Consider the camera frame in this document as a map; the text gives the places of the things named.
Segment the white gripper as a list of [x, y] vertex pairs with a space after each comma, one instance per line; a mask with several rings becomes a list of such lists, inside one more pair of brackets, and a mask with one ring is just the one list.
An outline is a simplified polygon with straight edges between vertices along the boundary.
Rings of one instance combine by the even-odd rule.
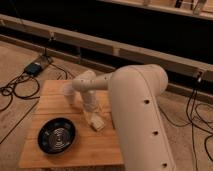
[[96, 97], [96, 92], [94, 90], [81, 92], [83, 107], [87, 112], [84, 112], [84, 117], [86, 122], [92, 126], [93, 125], [93, 112], [95, 112], [98, 107], [98, 100]]

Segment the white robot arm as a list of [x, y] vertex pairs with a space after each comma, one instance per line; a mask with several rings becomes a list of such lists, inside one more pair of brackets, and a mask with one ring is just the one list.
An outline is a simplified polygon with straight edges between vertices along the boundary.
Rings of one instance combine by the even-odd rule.
[[72, 81], [86, 106], [91, 90], [106, 90], [126, 171], [177, 171], [156, 97], [168, 85], [155, 64], [129, 65], [103, 75], [86, 71]]

